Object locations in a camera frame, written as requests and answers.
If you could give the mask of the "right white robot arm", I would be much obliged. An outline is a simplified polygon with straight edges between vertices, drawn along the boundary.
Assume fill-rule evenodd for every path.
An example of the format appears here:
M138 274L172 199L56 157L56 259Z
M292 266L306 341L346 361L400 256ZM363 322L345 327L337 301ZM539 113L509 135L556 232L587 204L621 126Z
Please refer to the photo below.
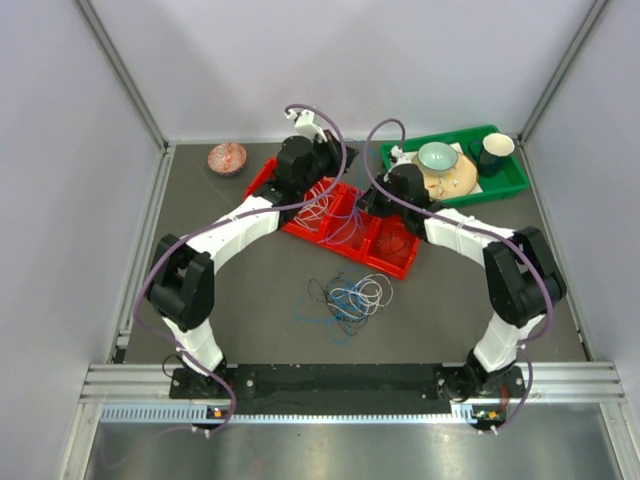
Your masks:
M531 331L538 324L550 324L555 305L567 293L542 232L535 227L491 226L432 201L413 164L375 177L357 207L377 218L397 216L412 235L483 268L493 314L461 373L445 384L457 399L492 394L502 385Z

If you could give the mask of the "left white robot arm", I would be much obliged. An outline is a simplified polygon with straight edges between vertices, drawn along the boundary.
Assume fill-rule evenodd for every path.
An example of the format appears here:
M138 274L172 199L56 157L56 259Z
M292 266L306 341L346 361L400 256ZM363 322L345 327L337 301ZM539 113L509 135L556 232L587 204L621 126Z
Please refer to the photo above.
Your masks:
M223 223L187 241L167 235L159 242L154 260L171 255L153 276L144 295L168 326L176 350L193 372L192 384L205 396L226 387L225 361L209 316L215 303L215 276L235 255L261 237L289 223L299 204L318 182L346 172L357 150L343 146L326 132L326 139L295 135L282 142L273 171Z

